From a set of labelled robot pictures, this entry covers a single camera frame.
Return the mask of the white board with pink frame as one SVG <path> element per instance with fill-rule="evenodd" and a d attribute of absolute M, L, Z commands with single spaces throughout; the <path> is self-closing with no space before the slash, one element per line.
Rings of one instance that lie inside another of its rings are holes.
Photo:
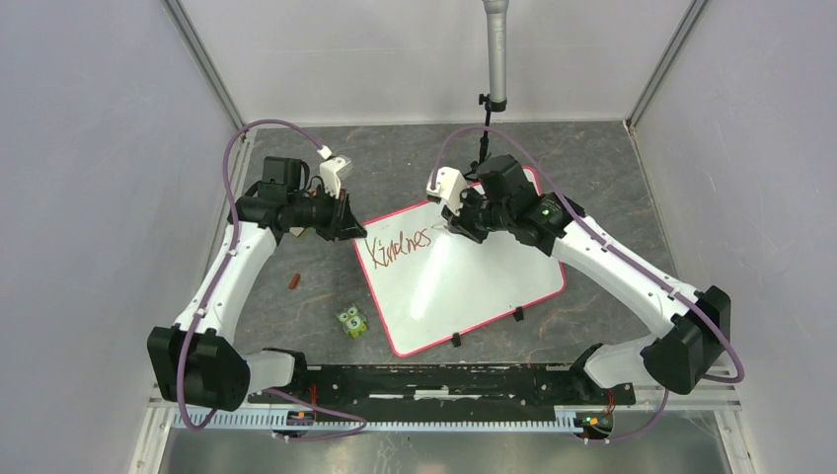
<path fill-rule="evenodd" d="M 564 291 L 563 265 L 507 232 L 482 243 L 431 229 L 445 224 L 423 201 L 365 223 L 353 242 L 390 347 L 408 357 L 450 342 Z"/>

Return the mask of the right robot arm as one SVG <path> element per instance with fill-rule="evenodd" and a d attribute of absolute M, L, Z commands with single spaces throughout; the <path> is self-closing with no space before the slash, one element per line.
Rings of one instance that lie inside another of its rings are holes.
<path fill-rule="evenodd" d="M 594 403 L 609 388 L 651 380 L 679 395 L 690 394 L 729 340 L 729 296 L 701 291 L 649 264 L 604 231 L 584 210 L 557 193 L 542 194 L 511 155 L 477 169 L 476 191 L 463 174 L 442 167 L 431 173 L 427 196 L 442 204 L 446 227 L 476 243 L 493 232 L 569 265 L 627 306 L 649 334 L 617 345 L 597 344 L 574 363 L 572 395 Z"/>

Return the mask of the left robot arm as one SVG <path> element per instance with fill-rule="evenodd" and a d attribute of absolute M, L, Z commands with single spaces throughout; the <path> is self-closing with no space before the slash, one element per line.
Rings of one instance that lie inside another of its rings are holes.
<path fill-rule="evenodd" d="M 163 399 L 232 412 L 266 388 L 291 403 L 308 394 L 303 354 L 265 349 L 240 355 L 233 342 L 256 277 L 284 235 L 302 229 L 326 241 L 366 236 L 342 185 L 350 171 L 348 158 L 327 158 L 319 166 L 319 184 L 311 188 L 314 177 L 304 161 L 265 159 L 261 179 L 236 199 L 195 296 L 171 326 L 153 328 L 147 339 Z"/>

